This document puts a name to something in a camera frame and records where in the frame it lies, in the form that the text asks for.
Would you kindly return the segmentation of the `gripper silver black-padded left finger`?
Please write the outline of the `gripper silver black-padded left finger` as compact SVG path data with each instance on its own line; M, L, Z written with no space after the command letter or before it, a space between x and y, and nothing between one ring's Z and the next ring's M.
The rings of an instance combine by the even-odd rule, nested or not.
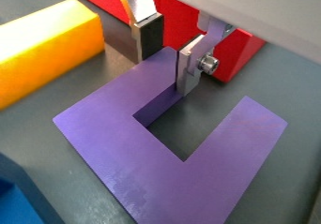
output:
M120 0L130 18L131 36L142 62L163 48L164 17L156 11L154 0Z

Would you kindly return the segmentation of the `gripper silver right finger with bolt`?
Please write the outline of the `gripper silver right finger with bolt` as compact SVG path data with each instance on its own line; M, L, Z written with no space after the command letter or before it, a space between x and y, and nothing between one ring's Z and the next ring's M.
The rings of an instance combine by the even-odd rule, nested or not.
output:
M178 51L175 84L177 91L186 96L199 83L201 73L211 75L219 66L213 55L215 46L234 31L234 26L214 18L206 12L198 14L199 34Z

